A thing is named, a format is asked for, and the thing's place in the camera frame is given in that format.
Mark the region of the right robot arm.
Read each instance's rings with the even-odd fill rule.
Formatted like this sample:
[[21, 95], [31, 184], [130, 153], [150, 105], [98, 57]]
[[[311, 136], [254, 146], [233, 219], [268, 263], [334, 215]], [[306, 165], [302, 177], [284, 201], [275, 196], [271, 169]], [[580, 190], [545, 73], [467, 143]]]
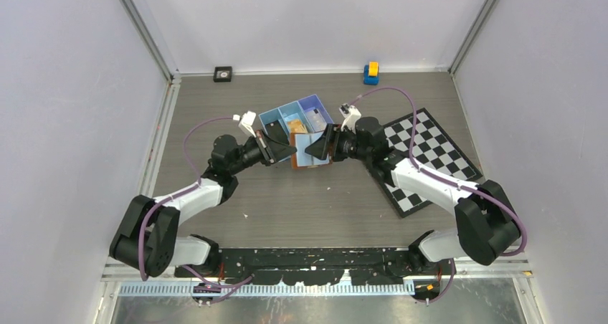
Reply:
[[380, 183], [411, 191], [440, 206], [455, 218], [455, 228], [429, 231], [408, 247], [410, 267], [427, 274], [442, 260], [469, 257], [490, 265], [516, 241], [527, 243], [523, 223], [515, 214], [500, 184], [482, 184], [448, 176], [418, 162], [413, 150], [389, 145], [384, 127], [376, 118], [364, 117], [354, 125], [328, 125], [320, 138], [305, 149], [317, 159], [362, 161]]

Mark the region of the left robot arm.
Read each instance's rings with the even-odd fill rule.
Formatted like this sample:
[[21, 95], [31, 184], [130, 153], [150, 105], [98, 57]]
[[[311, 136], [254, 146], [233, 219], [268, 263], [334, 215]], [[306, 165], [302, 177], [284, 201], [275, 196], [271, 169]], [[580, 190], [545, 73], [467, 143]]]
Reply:
[[256, 130], [243, 144], [232, 135], [214, 140], [208, 166], [192, 185], [171, 194], [133, 197], [109, 247], [109, 256], [140, 272], [143, 280], [177, 267], [204, 277], [222, 263], [219, 245], [198, 234], [179, 237], [179, 227], [198, 213], [225, 203], [238, 187], [237, 174], [258, 163], [271, 166], [296, 147]]

